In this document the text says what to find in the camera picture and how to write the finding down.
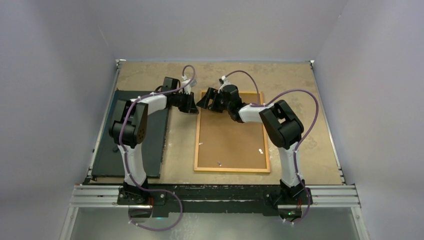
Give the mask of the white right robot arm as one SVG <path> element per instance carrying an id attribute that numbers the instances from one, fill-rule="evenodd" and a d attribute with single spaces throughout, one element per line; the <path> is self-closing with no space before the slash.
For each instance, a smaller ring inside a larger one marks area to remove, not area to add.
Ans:
<path id="1" fill-rule="evenodd" d="M 229 84 L 221 89 L 208 88 L 196 106 L 217 113 L 227 111 L 230 118 L 238 123 L 263 124 L 268 138 L 279 152 L 282 166 L 280 196 L 288 204 L 300 198 L 305 190 L 305 181 L 297 151 L 304 126 L 286 101 L 279 100 L 268 105 L 246 103 L 240 97 L 238 87 Z"/>

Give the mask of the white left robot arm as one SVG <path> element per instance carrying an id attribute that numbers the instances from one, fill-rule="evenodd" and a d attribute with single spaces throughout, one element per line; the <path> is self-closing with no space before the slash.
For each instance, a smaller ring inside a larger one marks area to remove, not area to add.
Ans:
<path id="1" fill-rule="evenodd" d="M 109 135 L 121 153 L 124 166 L 122 195 L 138 205 L 146 203 L 151 190 L 143 164 L 142 143 L 146 138 L 149 115 L 169 107 L 187 114 L 198 114 L 191 88 L 196 80 L 165 78 L 160 91 L 130 100 L 118 100 L 112 114 Z"/>

